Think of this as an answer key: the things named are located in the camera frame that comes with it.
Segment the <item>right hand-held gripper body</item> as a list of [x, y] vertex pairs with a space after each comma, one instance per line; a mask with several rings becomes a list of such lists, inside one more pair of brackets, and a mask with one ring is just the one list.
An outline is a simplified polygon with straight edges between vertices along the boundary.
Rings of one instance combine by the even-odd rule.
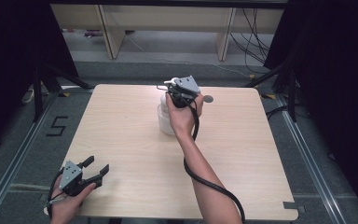
[[190, 105], [200, 93], [196, 80], [192, 77], [173, 77], [164, 82], [173, 104], [178, 108]]

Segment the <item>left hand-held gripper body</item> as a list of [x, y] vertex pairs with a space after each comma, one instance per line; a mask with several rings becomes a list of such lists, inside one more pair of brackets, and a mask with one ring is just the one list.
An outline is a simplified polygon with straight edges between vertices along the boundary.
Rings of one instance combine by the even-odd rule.
[[103, 181], [91, 182], [91, 177], [84, 179], [83, 169], [79, 168], [77, 164], [72, 161], [67, 161], [62, 168], [62, 179], [59, 184], [59, 189], [66, 195], [74, 197], [92, 183], [96, 184], [96, 188], [102, 185]]

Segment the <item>white pump bottle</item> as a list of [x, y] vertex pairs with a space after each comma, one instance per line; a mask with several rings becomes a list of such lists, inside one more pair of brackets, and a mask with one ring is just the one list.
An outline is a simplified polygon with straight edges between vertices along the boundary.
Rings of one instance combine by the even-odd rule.
[[[172, 101], [175, 102], [178, 100], [179, 93], [177, 91], [177, 81], [178, 77], [174, 77], [171, 80], [165, 81], [164, 84], [167, 86], [167, 92], [172, 98]], [[159, 128], [163, 133], [168, 135], [174, 135], [174, 131], [171, 126], [169, 109], [166, 103], [166, 94], [163, 93], [160, 97], [160, 104], [158, 106], [158, 122]]]

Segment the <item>person's left hand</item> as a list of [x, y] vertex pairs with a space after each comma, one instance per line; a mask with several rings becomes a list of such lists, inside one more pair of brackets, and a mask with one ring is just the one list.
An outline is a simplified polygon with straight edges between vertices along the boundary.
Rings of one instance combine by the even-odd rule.
[[76, 216], [80, 205], [92, 193], [94, 188], [95, 185], [90, 184], [75, 197], [65, 196], [61, 201], [54, 203], [51, 206], [50, 224], [69, 224]]

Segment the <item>person's right hand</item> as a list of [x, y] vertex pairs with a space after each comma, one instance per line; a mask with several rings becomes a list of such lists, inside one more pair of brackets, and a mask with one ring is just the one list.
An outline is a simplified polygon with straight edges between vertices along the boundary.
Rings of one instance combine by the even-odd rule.
[[168, 107], [170, 124], [177, 138], [192, 138], [192, 130], [195, 126], [195, 118], [202, 114], [204, 96], [199, 93], [195, 101], [188, 107], [178, 108], [173, 102], [171, 96], [166, 94], [166, 105]]

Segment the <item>beige wooden desk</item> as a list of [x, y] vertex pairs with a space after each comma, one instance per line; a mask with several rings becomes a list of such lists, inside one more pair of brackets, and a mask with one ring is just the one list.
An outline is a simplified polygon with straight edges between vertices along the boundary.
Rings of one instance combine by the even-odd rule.
[[219, 61], [227, 57], [232, 33], [273, 35], [280, 23], [281, 9], [239, 7], [141, 7], [108, 5], [51, 6], [63, 29], [100, 30], [107, 55], [115, 59], [124, 33], [134, 31], [182, 31], [213, 33]]

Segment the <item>black metal stand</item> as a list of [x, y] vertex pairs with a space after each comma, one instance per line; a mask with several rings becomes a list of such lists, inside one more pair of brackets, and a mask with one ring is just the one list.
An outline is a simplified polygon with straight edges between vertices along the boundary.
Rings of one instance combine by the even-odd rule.
[[265, 75], [245, 84], [244, 88], [253, 88], [274, 76], [277, 77], [272, 90], [275, 93], [282, 93], [284, 90], [288, 90], [288, 104], [286, 107], [288, 109], [289, 117], [293, 122], [296, 122], [296, 73], [294, 69], [286, 63], [278, 65]]
[[78, 87], [84, 90], [93, 90], [94, 87], [78, 76], [76, 69], [71, 72], [62, 70], [56, 65], [49, 63], [40, 63], [34, 69], [33, 74], [33, 87], [34, 87], [34, 121], [38, 121], [43, 114], [43, 100], [42, 100], [42, 85], [45, 85], [48, 92], [58, 93], [62, 90], [57, 77], [63, 77], [64, 79], [76, 84]]

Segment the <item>black curtain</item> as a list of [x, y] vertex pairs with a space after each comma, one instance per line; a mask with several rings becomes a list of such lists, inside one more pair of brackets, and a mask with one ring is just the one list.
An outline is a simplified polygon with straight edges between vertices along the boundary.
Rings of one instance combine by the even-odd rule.
[[308, 110], [358, 197], [358, 0], [287, 0], [265, 66], [291, 53]]
[[56, 77], [78, 73], [49, 0], [0, 0], [0, 132], [40, 76], [56, 91]]

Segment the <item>silver floor rail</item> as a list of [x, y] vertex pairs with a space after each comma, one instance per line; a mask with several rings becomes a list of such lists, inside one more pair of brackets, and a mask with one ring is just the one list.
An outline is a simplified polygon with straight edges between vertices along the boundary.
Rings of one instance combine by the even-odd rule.
[[332, 223], [348, 224], [346, 218], [342, 214], [342, 210], [340, 209], [332, 190], [328, 186], [316, 160], [313, 158], [309, 145], [307, 144], [302, 132], [299, 130], [297, 123], [292, 119], [288, 112], [283, 112], [282, 115], [291, 135], [296, 142], [299, 153], [305, 162], [313, 184], [324, 204], [328, 216], [330, 216]]
[[32, 123], [27, 130], [26, 135], [21, 139], [21, 144], [17, 147], [16, 153], [10, 160], [10, 163], [7, 165], [5, 172], [2, 174], [0, 178], [0, 206], [7, 196], [7, 193], [10, 189], [10, 186], [17, 176], [26, 156], [28, 155], [31, 145], [34, 143], [38, 132], [43, 125], [45, 118], [55, 100], [58, 97], [58, 93], [50, 93], [47, 98], [46, 102], [42, 104], [42, 112], [36, 118], [32, 119]]

